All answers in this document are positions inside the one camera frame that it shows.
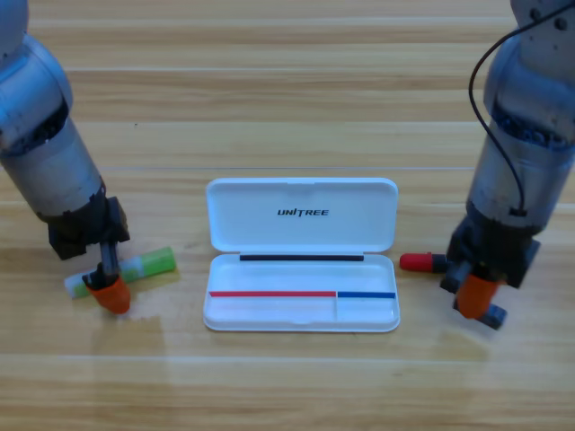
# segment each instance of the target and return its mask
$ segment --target red marker cap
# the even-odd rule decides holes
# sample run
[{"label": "red marker cap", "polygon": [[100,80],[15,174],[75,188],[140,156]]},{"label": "red marker cap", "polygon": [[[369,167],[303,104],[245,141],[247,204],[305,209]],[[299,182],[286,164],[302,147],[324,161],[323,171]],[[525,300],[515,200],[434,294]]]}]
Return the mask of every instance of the red marker cap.
[{"label": "red marker cap", "polygon": [[445,254],[407,253],[400,257],[399,266],[405,271],[445,274],[449,268]]}]

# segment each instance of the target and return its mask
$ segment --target marker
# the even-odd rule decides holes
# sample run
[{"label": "marker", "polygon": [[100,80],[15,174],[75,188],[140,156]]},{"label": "marker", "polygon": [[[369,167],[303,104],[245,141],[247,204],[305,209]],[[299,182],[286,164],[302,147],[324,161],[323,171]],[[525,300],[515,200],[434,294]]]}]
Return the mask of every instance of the marker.
[{"label": "marker", "polygon": [[[120,277],[124,283],[131,283],[140,278],[155,276],[175,269],[176,259],[171,247],[151,251],[119,263]],[[64,280],[64,287],[71,298],[84,298],[90,295],[82,276],[91,272],[93,269],[75,274]]]},{"label": "marker", "polygon": [[445,274],[451,262],[445,254],[407,253],[400,257],[399,266],[405,271]]}]

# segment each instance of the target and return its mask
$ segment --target open box lid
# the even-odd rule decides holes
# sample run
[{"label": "open box lid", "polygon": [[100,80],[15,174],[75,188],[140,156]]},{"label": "open box lid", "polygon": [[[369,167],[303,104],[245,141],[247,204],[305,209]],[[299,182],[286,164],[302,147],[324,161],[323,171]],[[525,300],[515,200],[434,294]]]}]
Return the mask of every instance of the open box lid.
[{"label": "open box lid", "polygon": [[207,199],[220,251],[356,254],[394,243],[398,190],[387,179],[220,179]]}]

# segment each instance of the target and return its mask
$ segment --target table surface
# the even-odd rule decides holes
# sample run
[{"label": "table surface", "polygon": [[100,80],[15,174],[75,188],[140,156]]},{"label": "table surface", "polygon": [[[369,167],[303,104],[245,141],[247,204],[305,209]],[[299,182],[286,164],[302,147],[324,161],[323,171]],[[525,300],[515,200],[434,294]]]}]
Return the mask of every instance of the table surface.
[{"label": "table surface", "polygon": [[524,286],[498,294],[502,331],[400,269],[392,333],[202,322],[215,178],[387,177],[400,204],[386,254],[444,251],[483,141],[469,73],[513,26],[505,0],[33,0],[30,31],[69,73],[128,214],[121,256],[171,245],[179,272],[132,285],[123,318],[70,300],[63,278],[97,250],[60,262],[0,173],[0,428],[575,429],[573,180]]}]

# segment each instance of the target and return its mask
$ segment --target white plastic box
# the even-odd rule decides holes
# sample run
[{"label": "white plastic box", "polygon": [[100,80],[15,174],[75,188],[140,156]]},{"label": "white plastic box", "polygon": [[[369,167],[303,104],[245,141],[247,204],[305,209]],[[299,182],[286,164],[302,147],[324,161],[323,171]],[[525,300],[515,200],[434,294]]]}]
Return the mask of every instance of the white plastic box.
[{"label": "white plastic box", "polygon": [[207,188],[212,330],[387,332],[400,323],[398,190],[378,178],[238,178]]}]

